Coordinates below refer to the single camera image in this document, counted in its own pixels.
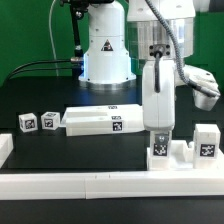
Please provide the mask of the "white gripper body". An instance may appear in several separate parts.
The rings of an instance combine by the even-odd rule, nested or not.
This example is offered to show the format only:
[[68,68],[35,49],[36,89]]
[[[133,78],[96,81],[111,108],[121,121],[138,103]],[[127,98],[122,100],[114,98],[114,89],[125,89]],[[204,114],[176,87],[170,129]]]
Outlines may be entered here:
[[159,62],[160,91],[155,91],[155,63],[148,61],[142,74],[143,124],[147,131],[171,131],[175,125],[174,62]]

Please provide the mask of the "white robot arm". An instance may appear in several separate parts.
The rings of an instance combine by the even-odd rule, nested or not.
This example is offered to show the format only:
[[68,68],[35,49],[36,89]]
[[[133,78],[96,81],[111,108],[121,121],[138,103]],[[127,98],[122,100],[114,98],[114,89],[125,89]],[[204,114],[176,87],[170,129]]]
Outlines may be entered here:
[[220,97],[213,74],[184,63],[193,54],[194,18],[193,0],[129,0],[130,54],[144,62],[142,107],[148,131],[173,130],[178,86],[190,87],[203,110],[211,110]]

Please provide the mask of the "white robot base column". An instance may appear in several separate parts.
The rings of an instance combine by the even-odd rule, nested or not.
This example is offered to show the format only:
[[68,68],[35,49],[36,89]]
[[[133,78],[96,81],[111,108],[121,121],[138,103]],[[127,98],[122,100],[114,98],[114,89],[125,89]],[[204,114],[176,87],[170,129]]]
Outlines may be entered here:
[[84,54],[80,85],[94,90],[118,90],[134,84],[131,58],[125,47],[125,11],[115,0],[92,4],[89,14],[89,48]]

